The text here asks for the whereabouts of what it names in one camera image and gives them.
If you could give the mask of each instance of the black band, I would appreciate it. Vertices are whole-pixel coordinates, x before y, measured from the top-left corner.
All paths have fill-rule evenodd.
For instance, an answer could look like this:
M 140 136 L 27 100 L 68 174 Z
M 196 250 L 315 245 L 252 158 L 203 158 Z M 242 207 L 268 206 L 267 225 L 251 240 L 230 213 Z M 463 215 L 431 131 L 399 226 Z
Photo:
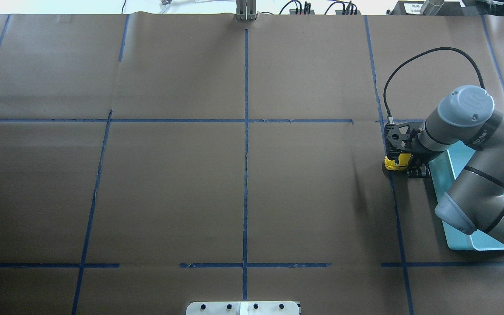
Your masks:
M 425 128 L 425 133 L 429 136 L 429 138 L 431 140 L 433 140 L 434 142 L 437 142 L 438 144 L 442 144 L 442 145 L 445 145 L 445 146 L 448 146 L 448 145 L 451 145 L 451 143 L 444 143 L 444 142 L 441 142 L 441 141 L 438 141 L 437 139 L 435 139 L 430 133 L 429 131 L 427 130 L 427 121 L 425 120 L 425 123 L 423 124 L 423 127 Z
M 502 120 L 503 114 L 494 110 L 490 119 L 484 122 L 482 128 L 464 144 L 474 150 L 482 150 L 482 145 L 494 135 Z
M 495 178 L 495 177 L 493 177 L 493 176 L 491 176 L 491 175 L 489 175 L 487 173 L 484 173 L 484 172 L 480 171 L 479 169 L 475 169 L 475 168 L 469 167 L 467 165 L 464 167 L 464 169 L 468 170 L 468 171 L 470 171 L 472 173 L 475 173 L 477 175 L 480 175 L 481 177 L 487 179 L 488 181 L 490 181 L 490 182 L 492 182 L 494 184 L 499 185 L 501 188 L 504 189 L 504 182 L 498 180 L 497 178 Z
M 495 220 L 490 224 L 490 226 L 488 226 L 485 230 L 483 230 L 484 233 L 489 233 L 491 232 L 491 230 L 494 229 L 494 227 L 496 227 L 496 225 L 499 223 L 499 221 L 501 219 L 503 219 L 504 217 L 504 207 L 503 209 L 501 210 L 501 212 L 499 213 L 499 215 L 495 218 Z

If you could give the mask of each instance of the gray cylinder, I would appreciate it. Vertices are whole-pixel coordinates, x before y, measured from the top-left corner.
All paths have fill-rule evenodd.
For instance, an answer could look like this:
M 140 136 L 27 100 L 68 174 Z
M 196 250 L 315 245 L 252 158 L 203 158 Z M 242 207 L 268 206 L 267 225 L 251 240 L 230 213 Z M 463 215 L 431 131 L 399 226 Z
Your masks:
M 480 229 L 504 243 L 504 115 L 477 86 L 462 86 L 441 101 L 423 123 L 420 142 L 428 149 L 461 140 L 476 149 L 435 213 L 470 235 Z

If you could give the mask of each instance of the power cord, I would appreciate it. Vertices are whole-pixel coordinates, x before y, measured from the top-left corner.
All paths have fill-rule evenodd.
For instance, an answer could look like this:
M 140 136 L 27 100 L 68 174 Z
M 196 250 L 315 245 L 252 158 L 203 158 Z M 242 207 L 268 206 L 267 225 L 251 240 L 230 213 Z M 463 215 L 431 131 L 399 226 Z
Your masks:
M 280 14 L 282 14 L 282 12 L 285 10 L 285 8 L 286 8 L 289 4 L 291 4 L 292 2 L 294 2 L 294 5 L 295 5 L 295 6 L 298 6 L 298 8 L 296 8 L 296 9 L 294 10 L 294 13 L 295 13 L 295 14 L 300 14 L 300 13 L 302 12 L 302 4 L 301 4 L 301 2 L 300 2 L 299 0 L 290 0 L 289 2 L 287 2 L 287 4 L 285 4 L 285 5 L 283 6 L 283 8 L 281 8 L 281 10 L 280 10 Z
M 349 2 L 334 1 L 334 2 L 332 2 L 332 4 L 330 4 L 330 6 L 328 7 L 328 9 L 326 9 L 326 12 L 324 12 L 324 15 L 326 15 L 328 13 L 328 11 L 330 11 L 330 8 L 332 8 L 332 6 L 334 6 L 334 4 L 342 4 L 342 6 L 343 6 L 342 15 L 345 15 L 345 14 L 348 14 L 348 15 L 357 14 L 357 6 L 353 2 L 351 2 L 351 1 L 349 1 Z
M 394 77 L 394 74 L 396 74 L 396 72 L 398 72 L 398 70 L 400 70 L 400 68 L 402 68 L 406 64 L 416 60 L 417 58 L 420 58 L 420 56 L 424 56 L 424 55 L 432 53 L 432 52 L 438 52 L 439 50 L 452 50 L 453 52 L 457 52 L 457 53 L 461 54 L 462 56 L 466 57 L 466 59 L 474 67 L 474 70 L 476 70 L 476 74 L 478 74 L 478 81 L 479 81 L 480 87 L 483 88 L 484 90 L 486 89 L 484 87 L 482 73 L 480 72 L 478 65 L 468 54 L 466 54 L 462 50 L 459 50 L 458 48 L 453 48 L 453 47 L 437 47 L 437 48 L 429 49 L 426 52 L 422 52 L 421 54 L 418 54 L 417 56 L 413 56 L 412 58 L 406 60 L 404 63 L 402 63 L 400 66 L 398 66 L 398 68 L 396 68 L 396 70 L 394 70 L 394 72 L 392 72 L 392 74 L 390 75 L 390 77 L 386 81 L 386 84 L 384 85 L 384 92 L 382 93 L 382 98 L 384 99 L 384 107 L 386 107 L 386 114 L 388 115 L 388 118 L 391 118 L 392 114 L 390 114 L 390 108 L 388 107 L 388 103 L 386 102 L 386 89 L 388 88 L 388 84 L 390 83 L 390 80 L 392 80 L 392 78 Z

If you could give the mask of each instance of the light blue tray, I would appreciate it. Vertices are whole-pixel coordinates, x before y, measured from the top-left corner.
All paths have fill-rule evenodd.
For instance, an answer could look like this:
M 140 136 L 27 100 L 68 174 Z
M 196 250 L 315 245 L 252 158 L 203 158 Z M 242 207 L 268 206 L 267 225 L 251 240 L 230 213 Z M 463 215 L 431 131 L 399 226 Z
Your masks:
M 450 149 L 429 162 L 431 177 L 433 179 L 434 192 L 440 198 L 448 191 L 454 179 L 462 172 L 462 169 L 472 155 L 470 149 L 461 141 L 456 142 Z M 455 251 L 501 251 L 504 245 L 482 231 L 476 231 L 472 235 L 465 235 L 454 227 L 442 223 L 446 243 Z

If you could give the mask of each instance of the label sticker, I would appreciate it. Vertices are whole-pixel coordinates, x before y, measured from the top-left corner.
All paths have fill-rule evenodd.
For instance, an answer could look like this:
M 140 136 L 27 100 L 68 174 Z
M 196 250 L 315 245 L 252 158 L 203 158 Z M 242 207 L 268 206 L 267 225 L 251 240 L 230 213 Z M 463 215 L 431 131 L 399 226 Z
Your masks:
M 421 15 L 421 6 L 420 3 L 404 3 L 404 8 L 406 8 L 407 14 L 419 14 Z

